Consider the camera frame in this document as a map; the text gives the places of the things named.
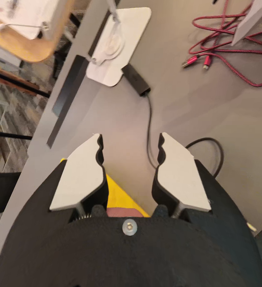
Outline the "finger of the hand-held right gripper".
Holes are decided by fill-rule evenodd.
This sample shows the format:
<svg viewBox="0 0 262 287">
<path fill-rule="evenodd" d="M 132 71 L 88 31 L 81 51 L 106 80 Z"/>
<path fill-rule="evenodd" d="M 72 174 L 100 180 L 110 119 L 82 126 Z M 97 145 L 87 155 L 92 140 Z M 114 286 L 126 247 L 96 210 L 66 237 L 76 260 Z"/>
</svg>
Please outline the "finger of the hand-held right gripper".
<svg viewBox="0 0 262 287">
<path fill-rule="evenodd" d="M 262 19 L 262 0 L 253 0 L 252 6 L 245 18 L 237 26 L 231 46 L 243 39 L 249 31 Z"/>
</svg>

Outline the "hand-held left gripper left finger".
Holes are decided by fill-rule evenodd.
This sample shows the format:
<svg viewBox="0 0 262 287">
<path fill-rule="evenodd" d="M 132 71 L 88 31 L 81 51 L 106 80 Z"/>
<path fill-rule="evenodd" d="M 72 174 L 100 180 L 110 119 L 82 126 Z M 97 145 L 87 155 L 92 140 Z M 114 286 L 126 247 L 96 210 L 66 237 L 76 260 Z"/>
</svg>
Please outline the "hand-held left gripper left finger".
<svg viewBox="0 0 262 287">
<path fill-rule="evenodd" d="M 64 160 L 50 211 L 75 209 L 79 216 L 90 216 L 95 205 L 107 208 L 109 189 L 103 148 L 102 135 L 93 134 Z"/>
</svg>

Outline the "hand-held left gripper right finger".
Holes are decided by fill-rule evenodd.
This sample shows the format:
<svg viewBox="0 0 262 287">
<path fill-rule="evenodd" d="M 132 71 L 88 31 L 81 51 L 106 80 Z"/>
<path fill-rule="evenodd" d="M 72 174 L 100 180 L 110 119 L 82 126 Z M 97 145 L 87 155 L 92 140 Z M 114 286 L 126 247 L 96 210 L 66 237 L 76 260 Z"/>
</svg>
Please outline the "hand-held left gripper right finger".
<svg viewBox="0 0 262 287">
<path fill-rule="evenodd" d="M 178 218 L 185 209 L 211 211 L 193 155 L 166 132 L 159 135 L 158 149 L 154 201 L 166 206 L 171 218 Z"/>
</svg>

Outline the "yellow plastic bin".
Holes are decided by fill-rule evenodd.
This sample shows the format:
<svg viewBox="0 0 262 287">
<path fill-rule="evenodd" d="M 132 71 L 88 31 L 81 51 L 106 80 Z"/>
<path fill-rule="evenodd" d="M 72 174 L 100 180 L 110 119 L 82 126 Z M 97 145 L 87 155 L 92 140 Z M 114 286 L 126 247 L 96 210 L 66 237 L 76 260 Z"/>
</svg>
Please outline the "yellow plastic bin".
<svg viewBox="0 0 262 287">
<path fill-rule="evenodd" d="M 135 209 L 143 217 L 150 217 L 150 215 L 143 210 L 143 208 L 137 204 L 108 174 L 106 174 L 109 197 L 107 208 L 126 208 Z"/>
</svg>

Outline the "black usb hub with cable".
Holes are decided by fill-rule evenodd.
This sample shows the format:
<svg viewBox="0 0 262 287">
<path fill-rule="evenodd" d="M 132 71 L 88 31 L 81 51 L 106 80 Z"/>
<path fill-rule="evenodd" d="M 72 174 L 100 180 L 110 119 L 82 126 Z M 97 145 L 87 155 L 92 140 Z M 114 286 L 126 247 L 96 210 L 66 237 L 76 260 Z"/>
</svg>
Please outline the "black usb hub with cable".
<svg viewBox="0 0 262 287">
<path fill-rule="evenodd" d="M 130 63 L 122 68 L 122 74 L 126 78 L 126 80 L 129 82 L 129 84 L 133 87 L 133 89 L 136 91 L 136 93 L 140 97 L 144 97 L 147 99 L 148 108 L 149 108 L 149 118 L 148 118 L 147 136 L 146 136 L 146 153 L 147 153 L 149 163 L 154 169 L 156 169 L 155 164 L 154 164 L 154 156 L 152 154 L 152 150 L 150 147 L 151 124 L 152 124 L 152 116 L 153 116 L 152 103 L 151 103 L 151 99 L 149 96 L 151 88 L 147 84 L 147 82 L 144 80 L 144 78 L 136 71 L 136 69 Z M 219 150 L 219 164 L 213 174 L 213 177 L 216 178 L 219 175 L 222 169 L 222 166 L 224 164 L 225 154 L 224 154 L 223 147 L 218 140 L 214 138 L 206 137 L 206 138 L 197 139 L 189 143 L 188 145 L 186 145 L 185 148 L 189 149 L 192 146 L 200 142 L 213 142 Z"/>
</svg>

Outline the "white stand with wooden board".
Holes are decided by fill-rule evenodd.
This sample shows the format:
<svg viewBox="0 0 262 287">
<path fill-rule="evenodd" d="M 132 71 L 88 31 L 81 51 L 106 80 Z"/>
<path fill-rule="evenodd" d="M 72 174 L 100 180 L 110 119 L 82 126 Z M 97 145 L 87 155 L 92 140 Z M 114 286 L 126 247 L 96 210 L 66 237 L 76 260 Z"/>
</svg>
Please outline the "white stand with wooden board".
<svg viewBox="0 0 262 287">
<path fill-rule="evenodd" d="M 48 58 L 64 33 L 74 1 L 0 1 L 0 48 L 26 62 Z M 110 15 L 95 44 L 86 75 L 108 87 L 122 77 L 151 18 L 148 7 L 118 9 L 107 1 Z"/>
</svg>

